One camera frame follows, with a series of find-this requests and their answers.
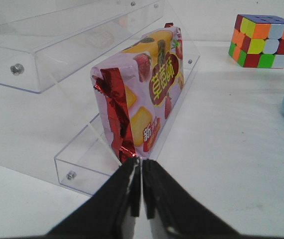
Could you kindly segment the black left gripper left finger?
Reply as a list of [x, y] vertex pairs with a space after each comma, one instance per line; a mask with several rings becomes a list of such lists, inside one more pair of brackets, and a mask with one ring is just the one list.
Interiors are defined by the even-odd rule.
[[141, 205], [139, 158], [129, 158], [48, 236], [133, 236]]

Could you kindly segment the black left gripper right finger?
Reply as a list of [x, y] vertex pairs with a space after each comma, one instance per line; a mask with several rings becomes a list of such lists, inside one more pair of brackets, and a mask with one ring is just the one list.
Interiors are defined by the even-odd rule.
[[196, 201], [157, 161], [143, 161], [142, 181], [153, 236], [239, 236]]

